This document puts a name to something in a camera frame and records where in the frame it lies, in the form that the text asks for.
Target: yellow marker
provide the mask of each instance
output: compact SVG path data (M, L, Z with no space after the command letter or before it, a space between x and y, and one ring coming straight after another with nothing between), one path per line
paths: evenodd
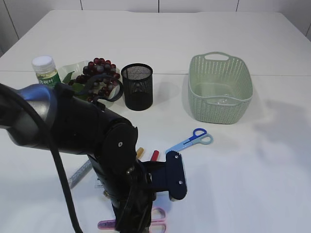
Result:
M144 148L140 147L137 151L136 151L136 158L140 159L142 154L144 152Z

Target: blue scissors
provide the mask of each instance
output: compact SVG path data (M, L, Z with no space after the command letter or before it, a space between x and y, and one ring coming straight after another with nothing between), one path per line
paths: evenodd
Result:
M203 133L201 133L200 135L196 135L195 133L198 132L198 131L202 131ZM205 137L209 137L210 140L209 141L202 141L203 138ZM176 152L179 152L187 147L190 147L190 146L193 146L194 144L197 144L197 143L201 143L201 144L204 144L204 145L208 145L208 144L211 144L213 142L213 136L210 135L209 133L207 133L207 131L205 129L202 129L202 128L197 128L195 130L193 130L193 136L188 138L187 140L181 142L181 143L178 143L177 145L167 149L165 151L165 153L168 153L170 151L176 151Z

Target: white wall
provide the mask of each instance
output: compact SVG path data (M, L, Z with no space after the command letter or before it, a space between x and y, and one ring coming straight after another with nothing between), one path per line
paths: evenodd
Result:
M83 10L158 12L158 0L81 0Z
M304 35L311 24L311 0L240 0L238 11L281 12Z
M80 0L5 0L5 2L20 38L50 10L81 10Z
M160 0L160 12L236 11L238 0Z
M304 35L311 24L311 0L0 0L2 51L7 51L18 37L22 37L54 9L133 12L158 12L158 9L160 12L276 11L283 13Z
M6 52L18 41L10 16L3 0L0 0L0 54Z

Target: red marker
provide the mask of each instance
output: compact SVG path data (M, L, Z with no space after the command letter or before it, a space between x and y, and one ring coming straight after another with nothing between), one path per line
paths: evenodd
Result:
M154 153L151 156L151 160L150 161L156 161L157 158L159 157L160 152L158 150L155 150Z

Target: basket handle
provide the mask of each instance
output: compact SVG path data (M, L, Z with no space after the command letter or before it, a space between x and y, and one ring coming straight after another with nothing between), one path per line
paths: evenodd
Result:
M208 52L208 53L206 53L206 54L202 54L201 56L203 56L204 59L205 59L205 60L208 60L208 61L222 61L222 60L212 60L212 59L207 59L207 58L206 58L206 56L214 55L214 54L218 54L218 55L225 56L225 57L228 58L228 60L232 58L232 56L230 56L230 55L228 55L228 54L226 54L226 53L224 53L224 52Z

